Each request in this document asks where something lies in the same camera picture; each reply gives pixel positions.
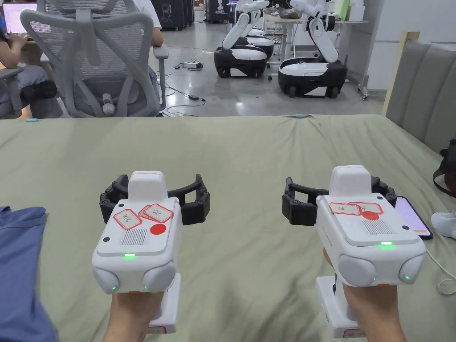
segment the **laptop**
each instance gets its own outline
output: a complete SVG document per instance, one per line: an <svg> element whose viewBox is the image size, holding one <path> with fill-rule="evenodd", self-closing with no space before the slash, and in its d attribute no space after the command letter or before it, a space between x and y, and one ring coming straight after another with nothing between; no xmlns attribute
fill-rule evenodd
<svg viewBox="0 0 456 342"><path fill-rule="evenodd" d="M36 10L36 3L3 3L6 33L27 33L21 24L21 12L23 10Z"/></svg>

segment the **person's arm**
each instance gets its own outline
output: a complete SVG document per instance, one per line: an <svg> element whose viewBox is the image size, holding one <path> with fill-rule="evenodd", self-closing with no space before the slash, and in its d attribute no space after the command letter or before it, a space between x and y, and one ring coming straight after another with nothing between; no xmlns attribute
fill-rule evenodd
<svg viewBox="0 0 456 342"><path fill-rule="evenodd" d="M161 47L163 44L163 35L161 33L161 24L158 20L157 12L155 7L150 0L136 0L138 7L150 15L152 21L154 22L154 30L152 32L152 41L150 42L151 47Z"/></svg>
<svg viewBox="0 0 456 342"><path fill-rule="evenodd" d="M323 250L332 266L326 250ZM343 286L347 303L369 342L407 342L399 320L397 286Z"/></svg>
<svg viewBox="0 0 456 342"><path fill-rule="evenodd" d="M103 342L142 342L162 298L163 293L113 294Z"/></svg>
<svg viewBox="0 0 456 342"><path fill-rule="evenodd" d="M28 35L10 34L11 48L6 39L0 41L0 63L8 69L14 69L21 61L21 49L27 42Z"/></svg>
<svg viewBox="0 0 456 342"><path fill-rule="evenodd" d="M152 32L152 43L150 46L152 47L161 47L163 44L163 35L161 34L159 27L154 27Z"/></svg>

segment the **red circular sticker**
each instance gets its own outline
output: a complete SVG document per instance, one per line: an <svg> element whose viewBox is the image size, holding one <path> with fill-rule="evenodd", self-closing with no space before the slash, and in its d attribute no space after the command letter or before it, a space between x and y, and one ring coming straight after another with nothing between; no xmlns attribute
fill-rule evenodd
<svg viewBox="0 0 456 342"><path fill-rule="evenodd" d="M380 216L376 212L363 212L362 213L364 218L367 218L368 220L378 220Z"/></svg>
<svg viewBox="0 0 456 342"><path fill-rule="evenodd" d="M164 232L166 231L166 226L164 224L154 224L151 228L150 228L150 232L154 235L160 235L160 234L163 234Z"/></svg>

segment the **smartphone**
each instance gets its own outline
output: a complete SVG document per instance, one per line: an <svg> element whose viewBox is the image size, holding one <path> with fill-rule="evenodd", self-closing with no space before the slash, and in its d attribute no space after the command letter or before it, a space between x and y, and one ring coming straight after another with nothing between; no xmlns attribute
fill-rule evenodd
<svg viewBox="0 0 456 342"><path fill-rule="evenodd" d="M405 197L398 196L395 207L397 213L404 219L410 229L414 230L423 240L431 240L433 237L432 232L426 226L424 221L416 212L415 208L410 204L409 200Z"/></svg>

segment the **hand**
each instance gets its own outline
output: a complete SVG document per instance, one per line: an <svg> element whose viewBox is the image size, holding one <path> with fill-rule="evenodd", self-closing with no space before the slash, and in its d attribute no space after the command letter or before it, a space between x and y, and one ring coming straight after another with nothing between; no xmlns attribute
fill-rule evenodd
<svg viewBox="0 0 456 342"><path fill-rule="evenodd" d="M325 249L323 253L332 266ZM359 328L369 342L405 341L399 320L397 286L352 287L344 284L343 290Z"/></svg>
<svg viewBox="0 0 456 342"><path fill-rule="evenodd" d="M20 47L23 47L27 43L27 39L29 39L29 37L30 36L26 33L21 33L18 35L14 34L14 33L10 33L8 35L8 39L11 40L11 42L13 44L17 44Z"/></svg>
<svg viewBox="0 0 456 342"><path fill-rule="evenodd" d="M113 294L104 342L143 341L162 298L163 292Z"/></svg>

